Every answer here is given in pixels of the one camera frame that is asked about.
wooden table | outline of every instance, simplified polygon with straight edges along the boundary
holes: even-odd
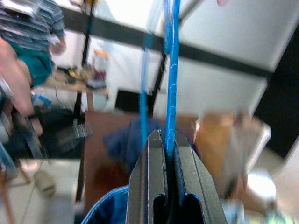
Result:
[[[106,95],[106,97],[109,96],[108,88],[92,89],[87,87],[84,81],[79,80],[76,80],[74,83],[70,84],[68,81],[68,76],[62,71],[54,72],[53,75],[48,78],[44,86],[67,91],[86,92],[88,110],[93,110],[93,94]]]
[[[109,156],[103,137],[120,128],[128,127],[134,114],[113,114],[106,112],[85,113],[85,123],[91,125],[93,135],[86,138],[84,150],[85,211],[108,191],[128,184],[129,176],[123,172],[120,163]],[[193,139],[197,116],[177,116],[177,127],[189,139]]]

denim jeans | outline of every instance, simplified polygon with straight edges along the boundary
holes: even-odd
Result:
[[[113,189],[88,212],[82,224],[125,224],[129,187]]]

floor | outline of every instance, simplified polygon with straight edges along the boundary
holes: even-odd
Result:
[[[297,176],[290,175],[289,167],[297,164],[294,161],[299,158],[299,147],[294,157],[285,163],[285,160],[277,156],[269,149],[262,151],[255,168],[266,169],[274,179],[278,190],[278,202],[285,211],[299,218],[299,170]],[[9,194],[14,209],[16,224],[72,224],[76,210],[83,208],[83,203],[74,205],[79,160],[22,160],[24,168],[32,177],[38,170],[45,170],[50,176],[54,177],[57,190],[52,198],[41,196],[37,188],[32,183],[26,185],[24,179],[19,175],[9,183]],[[288,191],[285,190],[285,183],[291,181]],[[0,224],[5,224],[6,214],[3,202],[0,198]]]

person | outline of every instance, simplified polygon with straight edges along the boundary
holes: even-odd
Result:
[[[60,42],[49,43],[50,34]],[[31,87],[41,85],[51,74],[50,52],[62,54],[65,49],[64,16],[54,0],[43,0],[34,18],[8,12],[0,0],[0,76],[13,92],[12,104],[22,116],[34,114]],[[40,136],[39,120],[31,123]]]

